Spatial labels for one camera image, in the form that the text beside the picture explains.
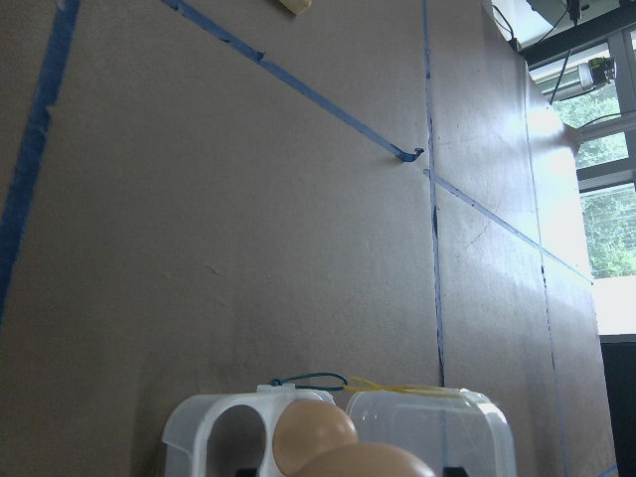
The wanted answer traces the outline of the blue tape strip far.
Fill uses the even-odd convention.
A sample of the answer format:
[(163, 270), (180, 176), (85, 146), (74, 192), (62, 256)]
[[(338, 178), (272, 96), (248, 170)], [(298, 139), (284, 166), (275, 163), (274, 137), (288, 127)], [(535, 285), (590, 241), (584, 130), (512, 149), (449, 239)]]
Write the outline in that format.
[(59, 1), (1, 216), (1, 305), (29, 220), (51, 124), (76, 30), (79, 1)]

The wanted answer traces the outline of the blue tape strip crosswise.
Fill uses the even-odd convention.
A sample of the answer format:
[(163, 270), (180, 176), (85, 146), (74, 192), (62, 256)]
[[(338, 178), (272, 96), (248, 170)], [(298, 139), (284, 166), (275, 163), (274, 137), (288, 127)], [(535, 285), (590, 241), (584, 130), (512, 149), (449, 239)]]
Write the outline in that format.
[[(167, 5), (172, 10), (179, 12), (180, 15), (199, 28), (208, 32), (215, 38), (217, 38), (222, 43), (228, 45), (235, 51), (237, 51), (240, 55), (244, 56), (248, 60), (252, 61), (254, 64), (258, 65), (263, 70), (269, 72), (271, 75), (282, 81), (283, 83), (290, 86), (292, 89), (296, 90), (319, 107), (328, 111), (330, 114), (342, 120), (344, 123), (353, 127), (355, 130), (363, 134), (365, 137), (370, 139), (372, 142), (379, 145), (381, 148), (390, 152), (397, 159), (401, 160), (404, 163), (412, 163), (416, 159), (418, 159), (423, 153), (424, 150), (422, 148), (415, 148), (413, 153), (407, 153), (402, 149), (398, 148), (388, 140), (386, 140), (382, 135), (380, 135), (377, 131), (370, 128), (368, 125), (349, 114), (347, 111), (333, 103), (326, 96), (319, 93), (314, 88), (307, 85), (305, 82), (295, 77), (278, 64), (267, 60), (265, 58), (264, 52), (254, 49), (249, 44), (245, 43), (236, 35), (232, 34), (230, 31), (223, 28), (221, 25), (205, 16), (202, 12), (188, 4), (186, 1), (164, 1), (164, 4)], [(551, 251), (547, 250), (543, 247), (538, 241), (533, 240), (517, 228), (513, 227), (511, 224), (492, 213), (478, 201), (461, 191), (459, 188), (455, 187), (453, 184), (449, 183), (434, 171), (430, 169), (424, 169), (423, 173), (428, 177), (430, 181), (432, 181), (435, 185), (440, 186), (446, 192), (450, 193), (454, 197), (460, 199), (462, 202), (470, 206), (472, 209), (478, 211), (480, 214), (488, 218), (491, 222), (499, 225), (501, 228), (505, 229), (507, 232), (517, 237), (521, 241), (525, 242), (529, 246), (537, 249), (541, 254), (546, 255), (552, 260), (560, 263), (562, 266), (568, 268), (570, 271), (581, 277), (585, 282), (591, 283), (592, 279), (587, 274), (581, 272), (579, 269), (570, 265)]]

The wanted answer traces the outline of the wooden cutting board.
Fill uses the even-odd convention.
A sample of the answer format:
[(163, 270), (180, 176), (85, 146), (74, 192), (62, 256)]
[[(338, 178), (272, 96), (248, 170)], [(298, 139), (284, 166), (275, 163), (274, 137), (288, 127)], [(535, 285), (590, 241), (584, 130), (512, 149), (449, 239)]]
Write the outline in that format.
[(279, 0), (279, 4), (293, 15), (303, 13), (312, 6), (312, 3), (312, 0)]

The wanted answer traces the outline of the blue tape strip lengthwise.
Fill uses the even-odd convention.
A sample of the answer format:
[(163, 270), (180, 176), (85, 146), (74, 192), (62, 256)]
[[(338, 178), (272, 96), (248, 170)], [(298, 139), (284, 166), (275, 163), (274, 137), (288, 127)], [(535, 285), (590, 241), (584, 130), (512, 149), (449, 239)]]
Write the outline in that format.
[(434, 117), (433, 117), (433, 91), (431, 79), (430, 63), (430, 30), (428, 2), (422, 1), (422, 34), (423, 34), (423, 64), (424, 64), (424, 90), (426, 107), (426, 131), (427, 131), (427, 151), (428, 167), (424, 171), (429, 183), (429, 202), (431, 218), (431, 243), (433, 258), (433, 282), (434, 282), (434, 307), (436, 319), (436, 346), (438, 355), (438, 380), (441, 387), (445, 387), (445, 350), (444, 350), (444, 327), (443, 327), (443, 304), (441, 296), (441, 271), (439, 254), (439, 232), (437, 217), (437, 198), (435, 182), (435, 143)]

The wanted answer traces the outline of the brown egg in box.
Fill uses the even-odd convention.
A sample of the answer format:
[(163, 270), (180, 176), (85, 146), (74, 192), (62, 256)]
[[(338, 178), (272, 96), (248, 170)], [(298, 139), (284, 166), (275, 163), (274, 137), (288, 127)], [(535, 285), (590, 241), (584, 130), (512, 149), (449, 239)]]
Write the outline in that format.
[(320, 454), (359, 442), (355, 425), (339, 407), (320, 400), (296, 400), (274, 428), (272, 455), (279, 471), (291, 476)]

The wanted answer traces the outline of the brown egg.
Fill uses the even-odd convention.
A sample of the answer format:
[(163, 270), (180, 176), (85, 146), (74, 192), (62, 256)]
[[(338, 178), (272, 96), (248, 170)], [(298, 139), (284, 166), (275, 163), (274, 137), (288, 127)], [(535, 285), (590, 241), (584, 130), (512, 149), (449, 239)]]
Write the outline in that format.
[(296, 400), (274, 428), (272, 455), (279, 471), (291, 476), (320, 454), (359, 442), (355, 425), (339, 407), (320, 400)]
[(390, 444), (357, 443), (320, 454), (294, 476), (434, 476), (434, 471), (415, 455)]

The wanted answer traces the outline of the clear plastic egg box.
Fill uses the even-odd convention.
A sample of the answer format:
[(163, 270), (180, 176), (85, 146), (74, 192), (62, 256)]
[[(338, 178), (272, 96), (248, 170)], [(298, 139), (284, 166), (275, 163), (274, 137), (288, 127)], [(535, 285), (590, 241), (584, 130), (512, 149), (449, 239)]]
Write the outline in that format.
[(514, 476), (505, 415), (465, 389), (352, 380), (327, 390), (261, 385), (197, 395), (171, 413), (167, 476)]

